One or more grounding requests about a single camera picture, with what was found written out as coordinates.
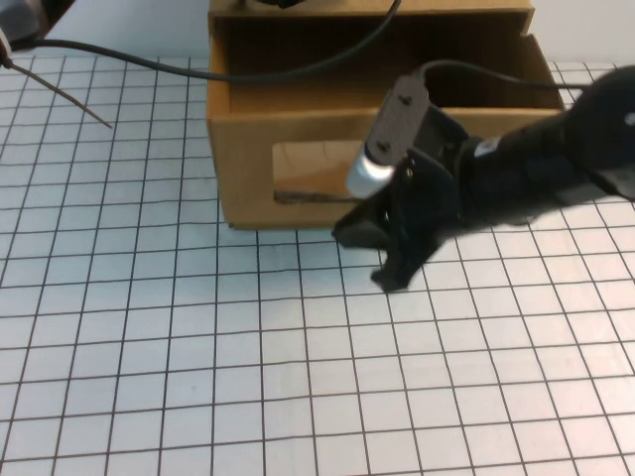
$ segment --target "box opening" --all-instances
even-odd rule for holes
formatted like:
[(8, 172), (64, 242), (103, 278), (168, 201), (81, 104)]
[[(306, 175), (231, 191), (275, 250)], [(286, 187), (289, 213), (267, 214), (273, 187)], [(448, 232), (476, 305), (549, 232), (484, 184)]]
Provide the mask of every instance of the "box opening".
[[(525, 79), (552, 81), (532, 37), (527, 11), (399, 16), (368, 50), (342, 66), (269, 85), (210, 84), (216, 117), (378, 107), (395, 78), (426, 61), (467, 60)], [(356, 43), (377, 17), (214, 18), (212, 68), (233, 74), (288, 70)], [(556, 91), (513, 86), (463, 71), (434, 71), (429, 90), (440, 107), (562, 107)]]
[(361, 141), (274, 144), (274, 199), (284, 204), (355, 201), (343, 178), (361, 145)]

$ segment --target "wire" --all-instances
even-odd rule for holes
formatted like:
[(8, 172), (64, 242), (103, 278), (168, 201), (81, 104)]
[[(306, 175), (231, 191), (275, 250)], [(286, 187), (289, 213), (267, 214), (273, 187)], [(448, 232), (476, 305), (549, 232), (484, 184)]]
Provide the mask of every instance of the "wire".
[(67, 40), (30, 40), (26, 42), (16, 42), (11, 47), (16, 52), (20, 50), (31, 50), (33, 48), (65, 48), (70, 50), (79, 50), (86, 53), (114, 58), (116, 60), (132, 62), (133, 64), (147, 67), (149, 69), (155, 69), (157, 71), (168, 72), (179, 76), (206, 79), (208, 81), (224, 81), (232, 84), (261, 84), (270, 82), (281, 82), (290, 81), (302, 76), (316, 74), (318, 72), (332, 69), (356, 56), (362, 50), (366, 49), (373, 42), (375, 42), (375, 40), (377, 40), (384, 33), (393, 19), (397, 16), (397, 12), (400, 6), (401, 0), (394, 0), (392, 6), (386, 13), (386, 16), (384, 17), (384, 20), (381, 22), (381, 24), (359, 43), (342, 51), (341, 53), (338, 53), (337, 55), (334, 55), (333, 57), (330, 57), (328, 59), (323, 59), (322, 61), (318, 61), (307, 66), (302, 66), (297, 69), (283, 72), (274, 72), (270, 74), (231, 75), (196, 71), (194, 69), (161, 64), (159, 62), (142, 59), (133, 55), (116, 52), (108, 48), (96, 47), (93, 45), (88, 45), (86, 43), (72, 42)]
[(574, 84), (574, 83), (565, 83), (565, 84), (556, 84), (554, 82), (541, 82), (541, 81), (531, 81), (528, 79), (521, 79), (519, 77), (510, 76), (507, 74), (503, 74), (502, 72), (494, 71), (493, 69), (489, 69), (484, 66), (479, 66), (478, 64), (474, 64), (467, 61), (460, 61), (458, 59), (437, 59), (434, 61), (430, 61), (425, 63), (419, 69), (417, 69), (417, 73), (422, 77), (425, 81), (428, 72), (433, 69), (465, 69), (471, 72), (475, 72), (477, 74), (481, 74), (484, 76), (493, 77), (494, 79), (498, 79), (499, 81), (509, 82), (511, 84), (516, 84), (524, 87), (532, 87), (534, 89), (588, 89), (590, 84)]
[(88, 109), (86, 106), (81, 104), (81, 102), (76, 100), (74, 97), (70, 96), (69, 94), (66, 94), (65, 92), (63, 92), (58, 87), (50, 84), (48, 81), (46, 81), (45, 79), (42, 79), (41, 77), (37, 76), (35, 73), (30, 72), (28, 69), (24, 69), (23, 67), (18, 66), (17, 64), (12, 62), (8, 57), (0, 58), (0, 64), (3, 65), (4, 67), (6, 67), (7, 69), (15, 69), (16, 71), (21, 72), (22, 74), (26, 75), (27, 77), (29, 77), (33, 81), (37, 81), (39, 84), (41, 84), (42, 86), (46, 87), (47, 89), (50, 89), (55, 94), (59, 94), (64, 99), (66, 99), (66, 100), (70, 101), (71, 103), (73, 103), (75, 106), (77, 106), (83, 112), (85, 112), (89, 116), (92, 116), (93, 118), (95, 118), (97, 121), (99, 121), (104, 126), (107, 126), (108, 128), (112, 129), (112, 126), (110, 124), (108, 124), (101, 117), (99, 117), (97, 114), (95, 114), (90, 109)]

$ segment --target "white cylindrical sensor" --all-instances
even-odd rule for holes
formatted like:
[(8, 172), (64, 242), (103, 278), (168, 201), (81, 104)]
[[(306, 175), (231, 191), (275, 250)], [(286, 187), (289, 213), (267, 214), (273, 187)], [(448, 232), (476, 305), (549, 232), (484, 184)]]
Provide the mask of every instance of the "white cylindrical sensor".
[(355, 198), (368, 198), (386, 186), (393, 176), (394, 167), (379, 166), (368, 159), (362, 146), (346, 178), (346, 188)]

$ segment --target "box flap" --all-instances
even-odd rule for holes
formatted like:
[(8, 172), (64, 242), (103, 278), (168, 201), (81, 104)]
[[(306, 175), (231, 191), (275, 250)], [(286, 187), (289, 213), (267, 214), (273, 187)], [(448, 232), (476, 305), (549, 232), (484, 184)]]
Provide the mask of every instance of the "box flap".
[[(281, 10), (254, 0), (211, 0), (209, 11), (214, 16), (349, 16), (384, 15), (391, 0), (307, 0), (293, 8)], [(400, 15), (478, 11), (532, 12), (530, 0), (402, 0)]]

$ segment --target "white label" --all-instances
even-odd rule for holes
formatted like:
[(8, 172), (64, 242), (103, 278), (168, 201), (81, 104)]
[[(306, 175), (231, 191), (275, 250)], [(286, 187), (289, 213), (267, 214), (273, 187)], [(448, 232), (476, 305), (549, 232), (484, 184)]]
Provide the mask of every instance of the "white label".
[(491, 154), (498, 149), (501, 139), (502, 137), (494, 137), (493, 139), (487, 139), (486, 141), (481, 142), (474, 150), (474, 157), (478, 158)]

